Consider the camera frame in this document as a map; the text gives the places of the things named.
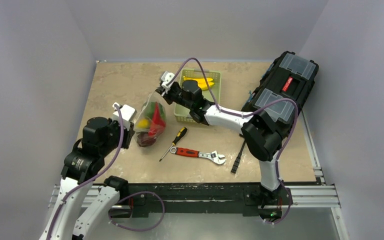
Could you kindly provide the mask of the dark red purple fruit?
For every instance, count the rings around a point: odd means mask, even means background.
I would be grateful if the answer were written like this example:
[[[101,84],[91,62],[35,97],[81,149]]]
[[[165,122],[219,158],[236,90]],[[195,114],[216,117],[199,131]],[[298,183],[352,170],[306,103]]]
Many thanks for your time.
[[[149,136],[147,132],[139,132],[136,135],[136,143],[139,147],[146,148],[154,145],[157,139],[153,136]]]

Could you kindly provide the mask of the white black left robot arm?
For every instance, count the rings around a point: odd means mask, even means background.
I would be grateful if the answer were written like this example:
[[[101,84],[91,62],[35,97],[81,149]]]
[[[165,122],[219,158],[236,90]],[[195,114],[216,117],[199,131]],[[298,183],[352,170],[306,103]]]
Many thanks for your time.
[[[128,149],[135,133],[133,116],[93,117],[65,157],[60,188],[42,240],[70,240],[82,203],[94,181],[113,165],[121,149]]]

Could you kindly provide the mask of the red chili pepper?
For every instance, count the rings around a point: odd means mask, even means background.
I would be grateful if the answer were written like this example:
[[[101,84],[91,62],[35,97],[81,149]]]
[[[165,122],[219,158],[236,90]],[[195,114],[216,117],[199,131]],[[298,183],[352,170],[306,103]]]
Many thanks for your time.
[[[150,119],[151,125],[148,131],[148,135],[150,137],[158,137],[161,135],[166,128],[166,121],[162,120],[159,115],[158,107],[156,107],[156,111],[154,113],[153,119]]]

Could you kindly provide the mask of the clear dotted zip top bag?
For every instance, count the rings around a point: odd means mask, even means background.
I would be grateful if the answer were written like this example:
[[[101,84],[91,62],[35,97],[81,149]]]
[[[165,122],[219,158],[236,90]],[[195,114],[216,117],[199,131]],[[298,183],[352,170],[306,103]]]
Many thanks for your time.
[[[139,147],[156,143],[167,126],[166,112],[161,96],[156,92],[149,94],[134,123],[134,138]]]

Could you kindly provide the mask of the green bell pepper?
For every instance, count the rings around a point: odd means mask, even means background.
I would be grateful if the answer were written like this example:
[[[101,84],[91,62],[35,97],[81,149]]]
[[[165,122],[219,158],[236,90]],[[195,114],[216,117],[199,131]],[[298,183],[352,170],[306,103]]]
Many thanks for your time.
[[[158,107],[159,116],[163,121],[166,121],[165,107],[158,101],[151,101],[144,109],[144,116],[149,119],[154,118],[156,112],[156,107]]]

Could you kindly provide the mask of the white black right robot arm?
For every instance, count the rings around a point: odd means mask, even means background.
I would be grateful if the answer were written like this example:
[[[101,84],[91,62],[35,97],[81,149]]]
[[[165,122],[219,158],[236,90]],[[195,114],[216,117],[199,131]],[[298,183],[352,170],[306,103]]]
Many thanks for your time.
[[[280,198],[279,187],[283,183],[278,160],[294,132],[299,113],[293,100],[280,98],[255,112],[242,112],[222,108],[205,99],[195,82],[188,82],[185,87],[180,87],[178,82],[162,81],[155,92],[168,104],[176,103],[189,109],[190,116],[199,124],[224,127],[241,134],[250,153],[259,161],[262,200],[272,204]],[[285,118],[286,128],[280,126],[282,116],[274,121],[267,112],[269,107],[281,102],[290,103],[294,107]]]

